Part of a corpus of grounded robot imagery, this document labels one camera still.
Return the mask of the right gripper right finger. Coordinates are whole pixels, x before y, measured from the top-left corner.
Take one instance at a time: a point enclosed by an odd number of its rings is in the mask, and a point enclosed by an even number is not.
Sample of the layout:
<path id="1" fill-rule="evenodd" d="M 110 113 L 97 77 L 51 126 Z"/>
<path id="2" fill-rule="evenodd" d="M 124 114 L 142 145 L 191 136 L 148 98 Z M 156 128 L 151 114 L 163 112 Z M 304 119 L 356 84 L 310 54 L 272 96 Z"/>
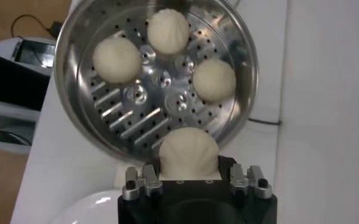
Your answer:
<path id="1" fill-rule="evenodd" d="M 255 196 L 260 199 L 272 197 L 272 186 L 264 177 L 260 166 L 250 166 L 244 174 L 241 164 L 234 164 L 230 168 L 230 191 L 233 195 L 242 192 L 244 195 L 252 189 Z"/>

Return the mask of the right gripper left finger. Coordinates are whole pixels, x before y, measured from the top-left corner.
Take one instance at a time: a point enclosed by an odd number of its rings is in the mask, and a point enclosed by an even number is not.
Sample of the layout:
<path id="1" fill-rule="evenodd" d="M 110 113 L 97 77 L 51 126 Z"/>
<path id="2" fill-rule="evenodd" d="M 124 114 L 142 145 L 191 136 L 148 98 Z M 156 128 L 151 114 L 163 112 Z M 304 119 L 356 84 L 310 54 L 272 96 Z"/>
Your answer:
<path id="1" fill-rule="evenodd" d="M 163 193 L 163 182 L 158 179 L 152 164 L 143 166 L 141 176 L 136 167 L 128 167 L 125 178 L 126 183 L 122 187 L 124 200 L 137 200 L 142 192 L 149 198 L 159 197 Z"/>

